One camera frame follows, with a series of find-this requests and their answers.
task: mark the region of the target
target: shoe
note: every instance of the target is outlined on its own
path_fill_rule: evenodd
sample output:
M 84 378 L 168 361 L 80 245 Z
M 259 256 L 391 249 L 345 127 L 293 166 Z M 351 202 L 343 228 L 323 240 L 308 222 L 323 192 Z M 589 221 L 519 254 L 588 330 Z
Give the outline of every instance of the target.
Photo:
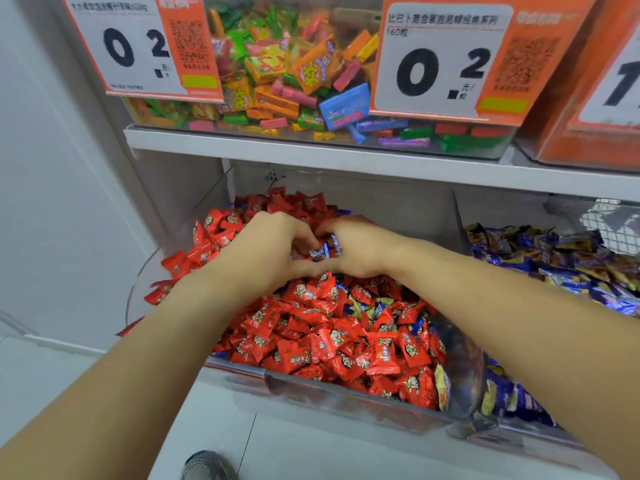
M 180 480 L 237 480 L 235 469 L 215 451 L 198 451 L 184 464 Z

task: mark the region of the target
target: white shelf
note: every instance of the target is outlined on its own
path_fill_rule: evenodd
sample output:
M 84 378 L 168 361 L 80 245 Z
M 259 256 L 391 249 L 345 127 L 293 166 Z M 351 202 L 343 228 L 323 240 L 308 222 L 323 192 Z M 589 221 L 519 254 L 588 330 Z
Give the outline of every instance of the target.
M 536 164 L 510 146 L 501 160 L 471 160 L 392 153 L 341 146 L 204 135 L 130 126 L 137 150 L 356 171 L 390 177 L 485 185 L 546 193 L 640 201 L 640 174 L 558 168 Z

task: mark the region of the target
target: colorful candy pile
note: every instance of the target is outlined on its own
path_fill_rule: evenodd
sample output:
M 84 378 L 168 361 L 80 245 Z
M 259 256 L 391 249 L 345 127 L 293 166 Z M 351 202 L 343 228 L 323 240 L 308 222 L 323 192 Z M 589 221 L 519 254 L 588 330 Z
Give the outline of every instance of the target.
M 316 141 L 407 149 L 427 148 L 436 137 L 445 152 L 491 149 L 511 136 L 501 126 L 370 116 L 375 12 L 222 3 L 207 10 L 225 104 L 144 100 L 178 126 L 191 120 L 190 129 L 213 131 L 218 121 L 220 130 L 312 132 Z
M 204 224 L 196 222 L 193 247 L 162 261 L 172 279 L 154 283 L 145 300 L 162 302 L 178 280 L 218 256 L 261 210 L 286 212 L 312 229 L 349 213 L 325 204 L 323 194 L 286 194 L 284 187 L 212 209 Z M 340 252 L 332 236 L 309 259 Z M 288 282 L 241 310 L 212 355 L 444 411 L 451 384 L 443 368 L 444 345 L 429 320 L 436 313 L 389 276 L 362 280 L 325 273 Z
M 477 259 L 527 273 L 617 312 L 640 317 L 640 260 L 604 247 L 599 231 L 559 235 L 531 226 L 496 229 L 480 224 L 465 229 Z M 486 377 L 483 414 L 556 426 L 522 385 L 492 359 Z

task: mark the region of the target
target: forearm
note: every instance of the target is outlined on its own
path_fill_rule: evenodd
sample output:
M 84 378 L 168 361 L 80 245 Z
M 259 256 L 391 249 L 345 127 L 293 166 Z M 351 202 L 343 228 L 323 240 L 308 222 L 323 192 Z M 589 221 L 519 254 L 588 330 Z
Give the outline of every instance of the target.
M 209 291 L 176 287 L 12 438 L 0 450 L 6 477 L 147 478 L 198 371 L 241 306 L 212 290 L 206 308 L 189 307 L 202 292 Z
M 404 239 L 390 274 L 498 360 L 559 423 L 622 473 L 635 468 L 640 322 L 501 269 Z

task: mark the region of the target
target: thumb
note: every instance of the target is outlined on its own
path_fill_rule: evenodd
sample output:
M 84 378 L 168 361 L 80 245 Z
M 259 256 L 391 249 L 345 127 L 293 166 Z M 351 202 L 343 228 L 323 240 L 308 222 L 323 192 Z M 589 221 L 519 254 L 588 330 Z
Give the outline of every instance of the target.
M 319 263 L 309 261 L 308 259 L 294 259 L 291 261 L 287 270 L 288 279 L 290 280 L 307 276 L 318 276 L 322 273 L 324 273 L 324 270 Z
M 343 258 L 331 258 L 331 259 L 323 259 L 322 261 L 316 263 L 316 266 L 320 268 L 321 273 L 326 273 L 327 271 L 331 271 L 331 273 L 344 273 L 345 271 L 342 268 L 344 261 Z

